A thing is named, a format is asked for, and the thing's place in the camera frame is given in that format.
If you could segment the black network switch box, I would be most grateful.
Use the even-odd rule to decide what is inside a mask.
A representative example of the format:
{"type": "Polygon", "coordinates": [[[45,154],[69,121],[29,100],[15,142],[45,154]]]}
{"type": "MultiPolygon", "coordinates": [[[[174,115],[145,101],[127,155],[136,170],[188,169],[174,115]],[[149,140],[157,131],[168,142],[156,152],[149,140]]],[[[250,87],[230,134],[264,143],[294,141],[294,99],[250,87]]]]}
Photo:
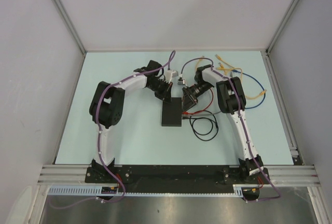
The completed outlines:
{"type": "Polygon", "coordinates": [[[180,97],[171,98],[171,103],[162,103],[161,126],[182,126],[182,99],[180,97]]]}

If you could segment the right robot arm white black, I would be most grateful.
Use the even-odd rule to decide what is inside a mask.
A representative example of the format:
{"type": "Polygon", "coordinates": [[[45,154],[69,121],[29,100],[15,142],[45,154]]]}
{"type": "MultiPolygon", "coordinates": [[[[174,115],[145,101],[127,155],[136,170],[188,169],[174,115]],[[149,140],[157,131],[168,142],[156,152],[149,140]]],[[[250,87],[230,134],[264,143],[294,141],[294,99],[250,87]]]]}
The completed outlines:
{"type": "Polygon", "coordinates": [[[220,111],[228,117],[237,141],[239,176],[245,183],[252,183],[264,176],[264,163],[252,141],[245,116],[246,98],[239,77],[221,74],[212,65],[198,67],[195,84],[182,88],[182,109],[187,111],[198,102],[198,97],[211,88],[216,89],[220,111]]]}

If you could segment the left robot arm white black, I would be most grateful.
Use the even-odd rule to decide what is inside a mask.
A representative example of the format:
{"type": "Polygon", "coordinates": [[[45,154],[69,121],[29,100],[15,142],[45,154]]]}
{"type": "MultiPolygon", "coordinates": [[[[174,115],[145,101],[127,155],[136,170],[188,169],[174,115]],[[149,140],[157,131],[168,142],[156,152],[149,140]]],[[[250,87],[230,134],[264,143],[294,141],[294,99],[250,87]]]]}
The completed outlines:
{"type": "Polygon", "coordinates": [[[137,90],[148,88],[154,92],[156,98],[170,104],[172,86],[172,79],[165,74],[164,66],[153,60],[149,61],[147,66],[135,69],[130,76],[119,82],[99,82],[89,114],[98,128],[96,155],[91,165],[101,181],[107,183],[116,177],[112,168],[115,156],[109,150],[108,135],[122,117],[125,97],[137,90]]]}

